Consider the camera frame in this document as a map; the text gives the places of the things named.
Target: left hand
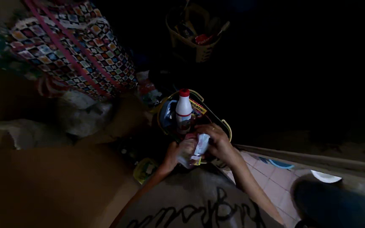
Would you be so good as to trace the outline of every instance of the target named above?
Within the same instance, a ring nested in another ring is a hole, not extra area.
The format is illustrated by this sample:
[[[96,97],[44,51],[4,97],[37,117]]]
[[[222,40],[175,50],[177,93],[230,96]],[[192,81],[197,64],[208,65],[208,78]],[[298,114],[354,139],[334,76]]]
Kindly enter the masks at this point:
[[[167,153],[161,167],[167,172],[171,172],[178,164],[177,156],[180,153],[177,142],[172,142],[168,146]]]

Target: pink strap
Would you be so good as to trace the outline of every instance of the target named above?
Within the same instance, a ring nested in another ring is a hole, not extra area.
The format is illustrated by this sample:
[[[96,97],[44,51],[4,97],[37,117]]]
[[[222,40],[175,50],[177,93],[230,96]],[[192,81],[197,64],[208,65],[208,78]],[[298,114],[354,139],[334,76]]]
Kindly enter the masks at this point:
[[[35,15],[37,20],[39,21],[42,28],[45,30],[45,32],[49,35],[50,39],[53,41],[53,43],[57,46],[57,48],[63,53],[63,55],[67,58],[67,60],[74,66],[74,68],[78,71],[79,74],[81,74],[85,80],[92,86],[94,89],[97,90],[97,92],[104,96],[111,96],[109,93],[104,92],[101,90],[101,88],[95,84],[95,82],[85,73],[85,71],[80,67],[80,65],[75,61],[75,57],[72,56],[61,44],[60,40],[58,39],[57,35],[53,33],[53,31],[49,28],[49,26],[45,23],[44,19],[40,14],[37,12],[36,8],[32,4],[31,0],[25,0],[25,3],[28,5],[30,11]]]
[[[58,26],[59,29],[62,30],[63,34],[65,34],[81,51],[82,53],[87,56],[88,60],[93,63],[93,65],[109,80],[109,82],[114,85],[118,89],[122,89],[122,86],[119,84],[116,84],[115,80],[112,79],[111,75],[104,70],[99,63],[87,52],[87,50],[82,46],[78,40],[74,37],[73,34],[68,32],[68,29],[66,29],[55,17],[54,15],[45,7],[43,6],[38,0],[33,0],[33,2],[41,8],[47,16]]]

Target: white plate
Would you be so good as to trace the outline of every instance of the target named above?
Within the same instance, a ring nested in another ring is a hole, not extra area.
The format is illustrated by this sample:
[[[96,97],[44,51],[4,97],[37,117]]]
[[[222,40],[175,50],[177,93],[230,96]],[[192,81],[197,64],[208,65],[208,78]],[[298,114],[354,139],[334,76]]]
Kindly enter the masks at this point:
[[[325,183],[334,183],[337,182],[339,180],[341,180],[341,177],[338,176],[332,176],[330,174],[326,174],[326,173],[322,173],[322,172],[318,172],[315,170],[311,170],[312,174],[314,177],[316,177],[318,180],[325,182]]]

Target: right hand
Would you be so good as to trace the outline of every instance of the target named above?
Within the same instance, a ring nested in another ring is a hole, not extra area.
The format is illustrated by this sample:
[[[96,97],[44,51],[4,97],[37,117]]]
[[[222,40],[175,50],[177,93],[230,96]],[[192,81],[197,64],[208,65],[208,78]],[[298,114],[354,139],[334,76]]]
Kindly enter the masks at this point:
[[[196,132],[198,134],[208,134],[213,140],[213,144],[210,144],[208,151],[225,162],[228,166],[233,167],[243,160],[239,151],[236,150],[229,142],[229,138],[222,128],[215,123],[206,125],[196,125]]]

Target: tiled floor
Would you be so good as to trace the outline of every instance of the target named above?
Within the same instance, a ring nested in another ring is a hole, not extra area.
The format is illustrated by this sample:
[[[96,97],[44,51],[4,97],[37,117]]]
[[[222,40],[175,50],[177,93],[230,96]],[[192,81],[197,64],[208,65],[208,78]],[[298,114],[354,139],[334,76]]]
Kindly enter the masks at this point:
[[[281,169],[271,164],[263,163],[246,152],[241,152],[241,154],[257,183],[264,189],[271,202],[277,207],[286,227],[295,227],[300,218],[292,204],[289,190],[295,179],[310,173],[310,171]],[[234,181],[231,172],[227,175]]]

